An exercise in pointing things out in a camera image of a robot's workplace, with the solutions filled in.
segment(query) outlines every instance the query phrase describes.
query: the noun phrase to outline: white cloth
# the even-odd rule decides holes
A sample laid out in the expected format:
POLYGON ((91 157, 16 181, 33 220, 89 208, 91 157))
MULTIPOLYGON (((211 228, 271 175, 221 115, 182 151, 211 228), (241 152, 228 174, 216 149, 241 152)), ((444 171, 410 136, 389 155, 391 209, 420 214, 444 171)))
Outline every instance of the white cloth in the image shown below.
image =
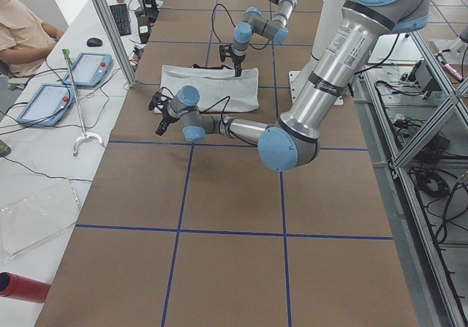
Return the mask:
MULTIPOLYGON (((190 69, 162 66, 161 87, 170 89, 174 95, 184 86, 194 86, 200 93, 198 107, 205 110, 219 100, 230 96, 225 109, 227 113, 245 113, 258 109, 258 69, 245 69, 241 77, 234 77, 233 69, 190 69)), ((222 111, 225 101, 210 111, 222 111)))

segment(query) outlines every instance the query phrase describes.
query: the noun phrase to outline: black keyboard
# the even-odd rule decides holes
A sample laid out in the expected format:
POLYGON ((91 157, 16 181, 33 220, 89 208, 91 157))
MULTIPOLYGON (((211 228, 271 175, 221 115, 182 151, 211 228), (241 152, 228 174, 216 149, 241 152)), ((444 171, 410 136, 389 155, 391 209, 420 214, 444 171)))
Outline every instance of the black keyboard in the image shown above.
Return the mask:
POLYGON ((118 33, 121 36, 132 34, 127 4, 109 5, 109 8, 112 16, 114 17, 114 21, 116 22, 118 33))

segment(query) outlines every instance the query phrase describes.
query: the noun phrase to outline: clear plastic sheet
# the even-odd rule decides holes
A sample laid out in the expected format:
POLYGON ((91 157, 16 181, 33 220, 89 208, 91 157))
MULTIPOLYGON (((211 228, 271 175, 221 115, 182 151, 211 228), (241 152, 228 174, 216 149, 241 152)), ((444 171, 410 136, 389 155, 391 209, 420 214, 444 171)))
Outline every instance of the clear plastic sheet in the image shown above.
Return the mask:
POLYGON ((68 180, 0 209, 0 263, 71 230, 80 207, 68 180))

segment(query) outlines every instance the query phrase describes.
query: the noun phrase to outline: white robot link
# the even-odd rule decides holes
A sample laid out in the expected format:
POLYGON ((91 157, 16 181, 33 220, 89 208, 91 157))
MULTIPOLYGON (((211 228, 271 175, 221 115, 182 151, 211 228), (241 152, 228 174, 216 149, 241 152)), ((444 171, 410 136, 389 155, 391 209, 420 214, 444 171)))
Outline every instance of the white robot link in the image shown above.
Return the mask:
MULTIPOLYGON (((249 8, 237 25, 230 55, 240 71, 240 63, 253 33, 274 42, 282 42, 296 0, 269 0, 278 4, 271 21, 249 8)), ((346 0, 343 21, 317 63, 291 109, 272 124, 229 117, 225 114, 200 113, 200 95, 192 86, 183 87, 174 98, 158 92, 149 109, 162 112, 156 133, 161 135, 169 124, 180 121, 184 136, 194 143, 207 134, 238 138, 258 146, 261 160, 271 170, 286 171, 311 162, 320 150, 319 126, 334 102, 343 93, 353 75, 369 59, 383 34, 407 33, 423 28, 429 16, 429 0, 346 0)))

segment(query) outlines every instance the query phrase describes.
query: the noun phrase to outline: red can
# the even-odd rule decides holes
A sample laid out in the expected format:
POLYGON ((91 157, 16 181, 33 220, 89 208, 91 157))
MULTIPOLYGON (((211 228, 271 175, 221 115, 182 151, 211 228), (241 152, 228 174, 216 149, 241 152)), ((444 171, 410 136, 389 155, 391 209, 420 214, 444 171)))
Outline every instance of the red can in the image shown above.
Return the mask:
POLYGON ((0 296, 5 298, 43 303, 50 285, 9 272, 0 274, 0 296))

